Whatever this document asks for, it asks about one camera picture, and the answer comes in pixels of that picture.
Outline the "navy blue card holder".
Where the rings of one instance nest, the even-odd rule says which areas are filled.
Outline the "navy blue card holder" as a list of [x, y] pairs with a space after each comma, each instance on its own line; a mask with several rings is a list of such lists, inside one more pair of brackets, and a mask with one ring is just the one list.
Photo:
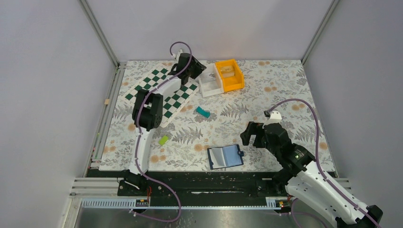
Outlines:
[[238, 144], [207, 149], [211, 170], [242, 166], [244, 152]]

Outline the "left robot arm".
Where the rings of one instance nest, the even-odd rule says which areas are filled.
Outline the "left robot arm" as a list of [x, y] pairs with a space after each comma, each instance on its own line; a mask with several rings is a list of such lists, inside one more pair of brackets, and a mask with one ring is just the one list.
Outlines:
[[207, 69], [189, 53], [178, 54], [176, 59], [177, 63], [170, 69], [157, 67], [125, 95], [126, 100], [134, 102], [135, 144], [124, 183], [135, 195], [150, 190], [145, 173], [154, 133], [197, 92], [198, 86], [193, 81]]

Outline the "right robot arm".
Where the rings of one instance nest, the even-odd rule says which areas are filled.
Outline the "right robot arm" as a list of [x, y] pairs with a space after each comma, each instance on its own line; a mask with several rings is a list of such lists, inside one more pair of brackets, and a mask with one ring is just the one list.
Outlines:
[[314, 155], [293, 143], [279, 123], [249, 122], [240, 134], [243, 145], [271, 152], [282, 166], [272, 188], [280, 196], [289, 194], [314, 209], [335, 228], [378, 228], [383, 211], [368, 206], [348, 192], [331, 175], [317, 166]]

